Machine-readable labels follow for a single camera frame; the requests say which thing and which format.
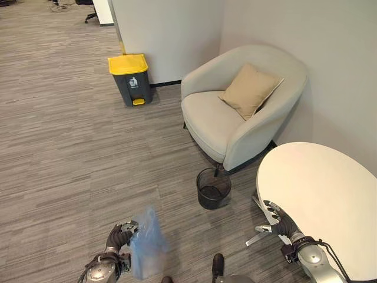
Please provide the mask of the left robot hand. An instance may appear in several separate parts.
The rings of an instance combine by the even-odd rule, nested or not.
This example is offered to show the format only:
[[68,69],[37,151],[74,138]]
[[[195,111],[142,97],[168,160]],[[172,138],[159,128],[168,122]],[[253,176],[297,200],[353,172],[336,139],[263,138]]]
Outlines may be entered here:
[[124,224],[116,224],[108,235],[105,251],[118,254],[123,246],[130,244],[132,237],[137,232],[137,221],[129,220]]

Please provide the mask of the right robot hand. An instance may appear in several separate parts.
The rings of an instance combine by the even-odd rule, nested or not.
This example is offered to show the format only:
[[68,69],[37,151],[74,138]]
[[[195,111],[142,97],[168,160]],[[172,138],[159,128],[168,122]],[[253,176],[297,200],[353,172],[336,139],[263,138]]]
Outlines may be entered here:
[[302,233],[294,220],[277,204],[264,200],[267,210],[272,213],[272,218],[277,220],[274,225],[260,225],[255,227],[257,232],[268,232],[274,235],[287,236],[289,239]]

